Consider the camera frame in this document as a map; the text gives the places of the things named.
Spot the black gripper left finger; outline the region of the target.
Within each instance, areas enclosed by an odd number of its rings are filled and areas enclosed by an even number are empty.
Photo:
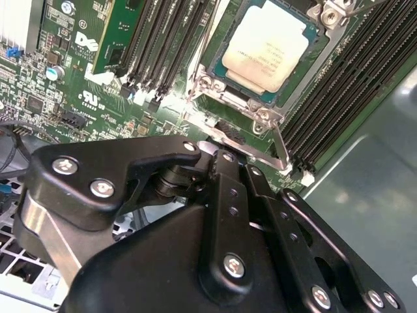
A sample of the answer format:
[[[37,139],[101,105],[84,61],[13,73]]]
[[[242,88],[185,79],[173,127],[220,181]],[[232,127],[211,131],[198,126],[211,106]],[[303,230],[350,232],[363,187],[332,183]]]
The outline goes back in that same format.
[[[46,145],[31,156],[13,232],[70,291],[95,255],[193,205],[249,221],[236,155],[181,135]]]

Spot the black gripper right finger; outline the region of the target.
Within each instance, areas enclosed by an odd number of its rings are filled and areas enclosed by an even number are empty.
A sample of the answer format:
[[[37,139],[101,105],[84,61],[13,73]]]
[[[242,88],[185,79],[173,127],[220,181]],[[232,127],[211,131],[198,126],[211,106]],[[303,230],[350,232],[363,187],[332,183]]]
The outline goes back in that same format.
[[[398,294],[299,194],[274,192],[252,165],[244,166],[243,180],[290,312],[406,312]]]

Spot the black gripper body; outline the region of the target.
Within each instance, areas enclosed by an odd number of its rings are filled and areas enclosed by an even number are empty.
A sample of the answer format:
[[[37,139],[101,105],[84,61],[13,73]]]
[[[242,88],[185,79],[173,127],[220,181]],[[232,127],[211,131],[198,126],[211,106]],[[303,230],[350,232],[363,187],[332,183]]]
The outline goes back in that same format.
[[[115,243],[75,277],[63,312],[290,312],[264,229],[247,215],[178,209]]]

